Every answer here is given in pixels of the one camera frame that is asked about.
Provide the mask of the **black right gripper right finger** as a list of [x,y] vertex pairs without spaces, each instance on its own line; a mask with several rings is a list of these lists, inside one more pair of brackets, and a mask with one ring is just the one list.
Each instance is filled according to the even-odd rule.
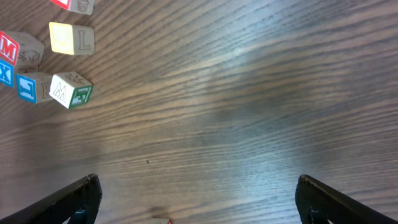
[[397,220],[306,174],[298,178],[295,204],[304,224],[397,224]]

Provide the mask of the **blue faced wooden letter block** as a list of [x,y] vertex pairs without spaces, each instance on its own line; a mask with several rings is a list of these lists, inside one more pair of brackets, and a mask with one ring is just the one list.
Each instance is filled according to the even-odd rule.
[[44,72],[18,73],[16,87],[19,98],[33,104],[53,100],[50,96],[52,75]]

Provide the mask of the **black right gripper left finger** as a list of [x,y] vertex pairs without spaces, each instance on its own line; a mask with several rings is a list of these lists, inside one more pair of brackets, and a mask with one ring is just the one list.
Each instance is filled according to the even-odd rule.
[[89,174],[1,219],[1,223],[94,223],[102,195],[99,177],[96,174]]

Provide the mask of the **wooden block with fish drawing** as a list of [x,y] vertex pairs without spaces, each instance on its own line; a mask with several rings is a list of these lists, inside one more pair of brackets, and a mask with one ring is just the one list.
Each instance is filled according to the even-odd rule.
[[150,224],[173,224],[170,218],[152,218]]

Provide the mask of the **wooden block with M outline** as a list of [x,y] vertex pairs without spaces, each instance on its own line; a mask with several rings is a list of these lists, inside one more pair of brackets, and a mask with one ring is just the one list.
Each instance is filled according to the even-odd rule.
[[67,109],[89,102],[94,85],[77,72],[56,73],[52,76],[50,96]]

